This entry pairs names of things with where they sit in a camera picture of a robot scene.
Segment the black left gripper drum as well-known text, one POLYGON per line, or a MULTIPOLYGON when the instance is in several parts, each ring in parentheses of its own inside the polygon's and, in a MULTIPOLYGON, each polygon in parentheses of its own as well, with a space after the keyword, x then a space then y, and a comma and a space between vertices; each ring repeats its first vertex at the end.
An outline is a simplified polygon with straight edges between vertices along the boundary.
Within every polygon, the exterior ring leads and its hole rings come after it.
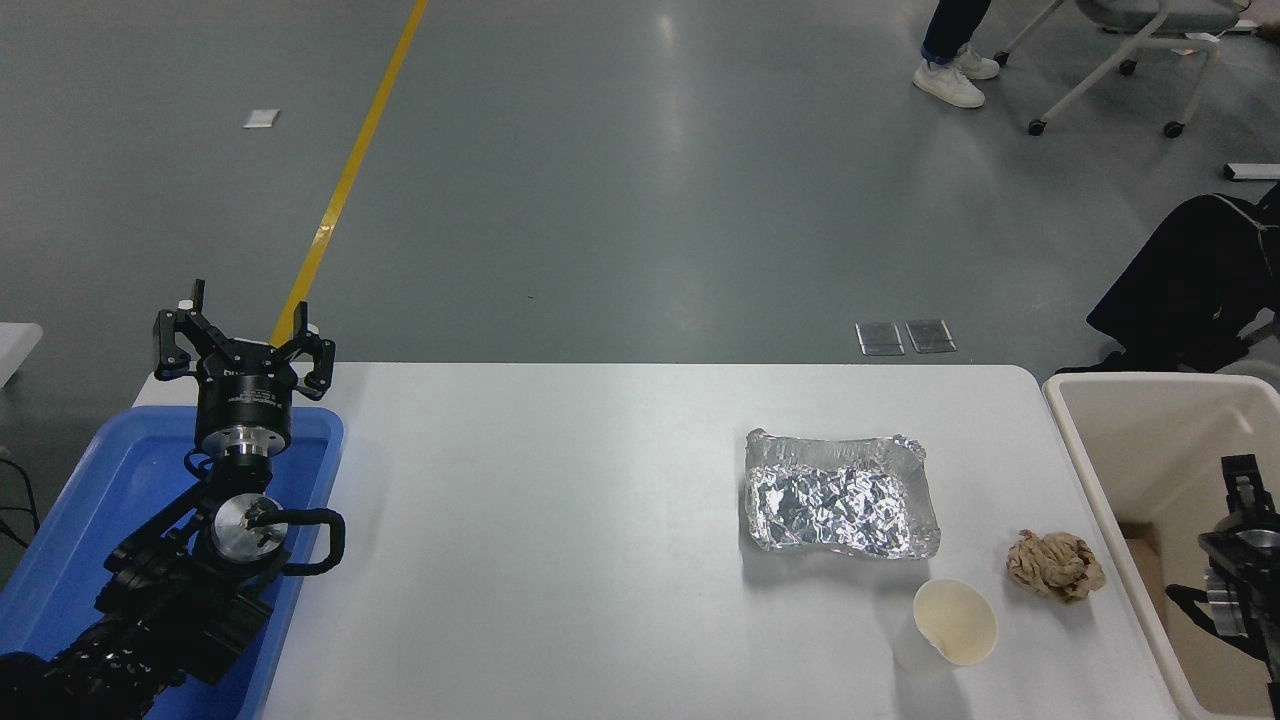
POLYGON ((215 434, 232 427, 260 427, 289 434, 297 374, 284 361, 262 366, 266 351, 241 348, 232 356, 239 357, 242 365, 233 366, 223 354, 209 354, 196 365, 196 432, 215 434))

